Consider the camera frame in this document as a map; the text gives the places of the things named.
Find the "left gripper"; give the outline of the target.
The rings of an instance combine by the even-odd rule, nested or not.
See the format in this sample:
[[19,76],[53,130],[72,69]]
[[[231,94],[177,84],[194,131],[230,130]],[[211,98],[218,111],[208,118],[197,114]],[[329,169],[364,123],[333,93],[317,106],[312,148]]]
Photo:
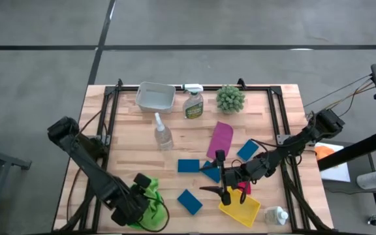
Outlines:
[[119,226],[131,225],[138,222],[149,206],[144,195],[151,180],[138,173],[134,178],[135,185],[128,187],[119,178],[113,177],[117,191],[112,196],[114,212],[111,215],[113,222]]

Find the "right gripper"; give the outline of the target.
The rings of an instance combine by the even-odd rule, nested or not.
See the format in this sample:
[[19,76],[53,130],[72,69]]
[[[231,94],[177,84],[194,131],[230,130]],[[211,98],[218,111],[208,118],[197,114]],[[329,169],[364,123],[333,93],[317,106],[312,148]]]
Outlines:
[[220,173],[221,187],[218,186],[205,186],[200,187],[201,190],[216,193],[221,197],[221,202],[224,206],[231,204],[230,193],[228,192],[228,187],[232,189],[237,189],[238,184],[243,180],[243,175],[240,174],[239,167],[225,168],[225,152],[223,150],[215,151],[216,162],[206,162],[202,168],[199,170],[201,172],[217,170]]

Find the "blue sponge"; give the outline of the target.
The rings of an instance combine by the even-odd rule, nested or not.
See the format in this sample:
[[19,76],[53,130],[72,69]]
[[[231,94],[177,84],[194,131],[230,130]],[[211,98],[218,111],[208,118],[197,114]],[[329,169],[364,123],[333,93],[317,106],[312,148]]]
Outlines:
[[205,174],[207,177],[209,177],[215,183],[219,183],[221,181],[220,171],[210,170],[210,171],[204,171],[204,172],[201,172],[201,173]]
[[200,161],[198,159],[179,159],[178,173],[197,173],[199,172]]
[[191,214],[196,215],[201,209],[202,203],[189,191],[184,190],[178,197],[178,202]]
[[252,140],[248,140],[237,152],[237,156],[243,160],[248,161],[253,154],[258,150],[259,146]]

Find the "green plastic bucket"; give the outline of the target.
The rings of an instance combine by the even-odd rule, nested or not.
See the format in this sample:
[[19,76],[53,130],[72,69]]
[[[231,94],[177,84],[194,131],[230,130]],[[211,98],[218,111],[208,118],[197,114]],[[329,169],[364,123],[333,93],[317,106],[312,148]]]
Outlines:
[[149,179],[151,180],[149,186],[144,188],[144,198],[148,202],[148,207],[141,218],[129,226],[148,232],[160,232],[166,228],[169,222],[169,211],[162,195],[158,192],[159,180],[157,178]]

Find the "red cloth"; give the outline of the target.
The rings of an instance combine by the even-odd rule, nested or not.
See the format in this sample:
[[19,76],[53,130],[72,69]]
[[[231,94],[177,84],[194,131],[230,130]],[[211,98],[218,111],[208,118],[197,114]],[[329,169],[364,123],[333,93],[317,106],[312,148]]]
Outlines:
[[248,181],[238,183],[238,189],[242,192],[245,191],[247,195],[251,194],[251,184]]

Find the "magenta cloth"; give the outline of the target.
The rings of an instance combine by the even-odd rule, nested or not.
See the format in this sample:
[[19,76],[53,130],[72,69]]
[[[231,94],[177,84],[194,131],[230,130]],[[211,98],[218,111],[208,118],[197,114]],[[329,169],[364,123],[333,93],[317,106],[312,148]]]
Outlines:
[[215,159],[215,152],[217,150],[223,150],[225,155],[228,155],[233,134],[234,130],[229,124],[218,121],[213,130],[206,156],[210,159]]

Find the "yellow plastic basket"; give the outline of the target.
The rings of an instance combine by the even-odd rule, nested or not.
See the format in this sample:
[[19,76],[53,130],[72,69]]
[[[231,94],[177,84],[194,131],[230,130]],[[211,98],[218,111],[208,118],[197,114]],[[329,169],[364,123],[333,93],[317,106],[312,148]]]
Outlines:
[[230,205],[225,206],[221,202],[219,209],[242,225],[251,228],[260,210],[260,202],[246,195],[245,201],[241,204],[240,197],[242,192],[239,189],[233,190],[229,187],[228,192],[231,199]]

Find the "clear spray bottle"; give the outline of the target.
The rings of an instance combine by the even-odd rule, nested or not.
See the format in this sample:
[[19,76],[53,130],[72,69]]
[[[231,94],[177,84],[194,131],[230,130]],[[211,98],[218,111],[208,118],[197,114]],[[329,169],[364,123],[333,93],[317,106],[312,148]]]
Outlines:
[[160,150],[171,150],[174,146],[171,130],[164,125],[158,112],[155,113],[155,139]]

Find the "small white bottle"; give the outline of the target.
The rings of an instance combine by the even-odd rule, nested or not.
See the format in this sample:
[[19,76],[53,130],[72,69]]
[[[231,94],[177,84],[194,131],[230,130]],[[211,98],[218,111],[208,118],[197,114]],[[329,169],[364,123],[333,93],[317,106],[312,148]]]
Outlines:
[[280,206],[266,208],[264,210],[264,220],[269,225],[284,225],[289,218],[289,214]]

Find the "Simple Green spray bottle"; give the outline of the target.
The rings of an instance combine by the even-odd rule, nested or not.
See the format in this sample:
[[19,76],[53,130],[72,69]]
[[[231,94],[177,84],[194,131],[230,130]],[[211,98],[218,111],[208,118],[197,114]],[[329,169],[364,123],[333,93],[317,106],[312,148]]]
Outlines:
[[189,93],[189,98],[183,104],[183,113],[186,119],[195,119],[204,111],[203,86],[200,84],[183,84],[184,93]]

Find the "potted succulent plant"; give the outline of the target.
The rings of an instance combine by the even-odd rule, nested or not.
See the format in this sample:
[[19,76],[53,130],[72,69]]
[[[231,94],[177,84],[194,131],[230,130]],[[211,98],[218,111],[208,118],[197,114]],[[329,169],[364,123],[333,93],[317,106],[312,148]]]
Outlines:
[[222,113],[238,113],[244,108],[245,95],[237,87],[224,85],[217,90],[216,101]]

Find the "white paper sheet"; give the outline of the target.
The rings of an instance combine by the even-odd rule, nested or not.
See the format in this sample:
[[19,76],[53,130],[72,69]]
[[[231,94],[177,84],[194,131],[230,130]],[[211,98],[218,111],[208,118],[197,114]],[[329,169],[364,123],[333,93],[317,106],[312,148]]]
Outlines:
[[[339,146],[335,144],[327,144],[327,143],[322,143],[322,142],[316,143],[315,147],[316,146],[327,146],[329,148],[334,149],[336,152],[344,148],[343,146]],[[332,168],[329,168],[327,170],[321,171],[321,178],[323,180],[333,180],[333,181],[342,181],[342,182],[351,181],[347,163],[342,163]]]

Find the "black metal beam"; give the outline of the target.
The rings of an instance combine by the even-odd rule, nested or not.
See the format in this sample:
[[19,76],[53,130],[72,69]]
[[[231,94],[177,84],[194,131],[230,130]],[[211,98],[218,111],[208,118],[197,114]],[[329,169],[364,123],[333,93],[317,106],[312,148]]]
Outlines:
[[327,170],[373,151],[376,151],[376,134],[322,158],[318,167],[320,171]]

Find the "white roll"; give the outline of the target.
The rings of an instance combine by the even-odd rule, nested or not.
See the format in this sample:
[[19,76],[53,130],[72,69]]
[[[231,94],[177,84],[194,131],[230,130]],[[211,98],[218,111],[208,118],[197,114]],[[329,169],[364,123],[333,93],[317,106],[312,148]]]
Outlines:
[[362,189],[376,189],[376,171],[359,175],[356,183]]

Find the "black table frame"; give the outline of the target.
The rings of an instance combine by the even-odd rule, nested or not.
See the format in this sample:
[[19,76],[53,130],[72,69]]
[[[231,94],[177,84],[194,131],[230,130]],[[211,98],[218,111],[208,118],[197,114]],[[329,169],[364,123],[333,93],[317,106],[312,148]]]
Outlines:
[[[270,178],[263,177],[252,185],[251,196],[261,203],[260,211],[252,227],[246,227],[221,212],[218,195],[200,190],[199,187],[218,185],[205,174],[178,173],[179,159],[198,159],[200,166],[212,161],[206,156],[212,139],[213,130],[218,121],[231,125],[234,136],[227,156],[226,166],[231,166],[236,153],[254,138],[274,143],[278,133],[286,134],[287,124],[281,115],[287,115],[290,132],[299,133],[307,124],[300,92],[297,85],[260,86],[247,85],[244,92],[245,106],[238,114],[225,115],[216,107],[215,91],[202,92],[204,113],[196,119],[185,119],[183,103],[188,93],[177,91],[171,114],[161,114],[163,123],[170,128],[174,147],[161,151],[155,141],[154,113],[142,112],[135,103],[136,87],[123,86],[119,93],[116,116],[112,131],[107,170],[119,176],[125,183],[133,184],[134,177],[140,172],[159,179],[159,192],[170,212],[170,221],[162,233],[267,233],[290,232],[291,226],[267,225],[263,211],[266,207],[287,207],[280,168]],[[329,227],[333,227],[332,217],[322,186],[317,160],[312,152],[305,151],[302,163],[298,166],[305,199],[318,217]],[[178,202],[178,197],[188,189],[201,203],[202,207],[191,215]],[[144,232],[115,224],[110,216],[112,211],[100,205],[98,225],[93,223],[96,202],[89,207],[86,227],[91,232],[100,233],[136,233]]]

